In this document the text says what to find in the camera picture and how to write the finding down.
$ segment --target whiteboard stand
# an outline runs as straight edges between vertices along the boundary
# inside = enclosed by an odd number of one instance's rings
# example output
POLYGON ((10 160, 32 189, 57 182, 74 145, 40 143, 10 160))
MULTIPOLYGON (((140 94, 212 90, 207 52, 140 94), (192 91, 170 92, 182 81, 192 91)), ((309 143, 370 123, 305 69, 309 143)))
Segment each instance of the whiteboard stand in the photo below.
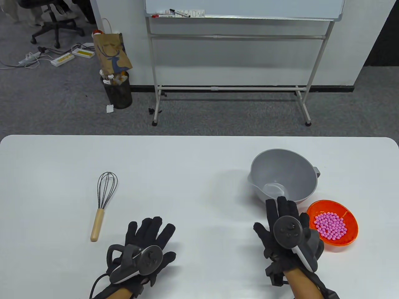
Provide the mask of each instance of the whiteboard stand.
POLYGON ((156 126, 158 124, 158 111, 159 111, 159 106, 160 106, 160 101, 161 101, 161 94, 162 91, 165 90, 213 90, 213 91, 218 91, 218 90, 231 90, 231 91, 237 91, 237 90, 244 90, 248 92, 259 92, 259 91, 276 91, 276 92, 286 92, 286 91, 293 91, 295 92, 296 95, 296 100, 298 101, 301 113, 305 119, 305 125, 307 127, 311 126, 311 120, 309 116, 308 109, 306 108, 306 100, 309 95, 309 90, 312 86, 314 76, 316 75, 317 68, 319 67, 321 58, 323 56, 324 50, 326 49, 328 39, 330 38, 332 28, 334 26, 334 23, 336 21, 339 21, 340 19, 336 20, 323 20, 323 19, 317 19, 317 21, 328 21, 329 25, 326 31, 325 35, 198 35, 198 34, 154 34, 151 32, 150 28, 150 18, 151 15, 146 15, 146 26, 147 26, 147 34, 148 34, 148 42, 150 44, 150 57, 151 57, 151 67, 152 67, 152 76, 154 78, 154 88, 155 88, 155 98, 156 98, 156 106, 155 106, 155 112, 154 112, 154 120, 152 121, 152 125, 156 126), (158 83, 158 80, 156 78, 156 67, 155 67, 155 58, 154 58, 154 45, 152 40, 153 39, 227 39, 227 40, 291 40, 291 39, 321 39, 322 44, 320 46, 319 53, 317 55, 316 61, 314 62, 312 72, 310 73, 310 77, 308 80, 308 84, 306 87, 298 87, 296 85, 295 87, 246 87, 246 86, 241 86, 241 87, 218 87, 218 86, 208 86, 208 87, 199 87, 199 86, 163 86, 162 84, 158 83))

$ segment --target whisk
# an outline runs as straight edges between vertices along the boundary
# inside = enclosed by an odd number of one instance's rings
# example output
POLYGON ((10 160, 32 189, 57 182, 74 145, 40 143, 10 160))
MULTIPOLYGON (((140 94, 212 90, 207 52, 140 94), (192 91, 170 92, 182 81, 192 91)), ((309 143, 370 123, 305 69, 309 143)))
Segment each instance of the whisk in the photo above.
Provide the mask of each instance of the whisk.
POLYGON ((112 194, 114 194, 117 185, 118 177, 116 176, 116 174, 107 171, 100 175, 97 182, 98 209, 90 236, 90 240, 92 242, 97 242, 99 238, 101 225, 104 218, 104 209, 111 199, 112 194))

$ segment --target whiteboard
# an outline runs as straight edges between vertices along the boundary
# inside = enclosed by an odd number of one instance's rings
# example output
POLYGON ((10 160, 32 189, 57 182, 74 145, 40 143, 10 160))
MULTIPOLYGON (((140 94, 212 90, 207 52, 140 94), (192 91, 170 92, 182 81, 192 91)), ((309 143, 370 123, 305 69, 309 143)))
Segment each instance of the whiteboard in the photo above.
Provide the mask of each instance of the whiteboard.
POLYGON ((205 10, 207 18, 340 20, 345 0, 144 0, 146 12, 205 10))

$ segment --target chair base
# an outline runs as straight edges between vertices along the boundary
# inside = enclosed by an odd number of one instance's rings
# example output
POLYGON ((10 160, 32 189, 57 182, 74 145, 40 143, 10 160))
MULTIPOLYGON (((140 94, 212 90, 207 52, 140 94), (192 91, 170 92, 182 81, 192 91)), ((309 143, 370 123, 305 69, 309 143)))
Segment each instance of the chair base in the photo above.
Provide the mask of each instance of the chair base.
POLYGON ((30 41, 32 44, 36 44, 37 43, 36 37, 48 32, 48 31, 51 31, 51 30, 54 30, 54 32, 55 32, 54 47, 56 49, 60 48, 60 44, 59 44, 59 29, 73 30, 73 31, 76 31, 80 36, 85 36, 84 30, 82 28, 79 28, 79 27, 76 26, 76 23, 75 23, 74 19, 67 19, 67 20, 58 21, 55 18, 54 13, 51 11, 51 8, 50 8, 49 5, 48 5, 48 9, 46 11, 49 11, 52 22, 44 22, 44 25, 41 27, 41 29, 38 32, 32 34, 32 39, 30 41))

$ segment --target gray mixing bowl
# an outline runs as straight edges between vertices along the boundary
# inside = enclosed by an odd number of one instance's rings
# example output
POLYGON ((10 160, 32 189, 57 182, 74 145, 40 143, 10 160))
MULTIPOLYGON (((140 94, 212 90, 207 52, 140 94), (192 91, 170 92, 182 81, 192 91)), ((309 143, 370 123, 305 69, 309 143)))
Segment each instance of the gray mixing bowl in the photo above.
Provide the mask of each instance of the gray mixing bowl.
POLYGON ((301 203, 316 190, 320 172, 301 155, 287 149, 270 149, 253 160, 248 181, 264 202, 285 196, 301 203))

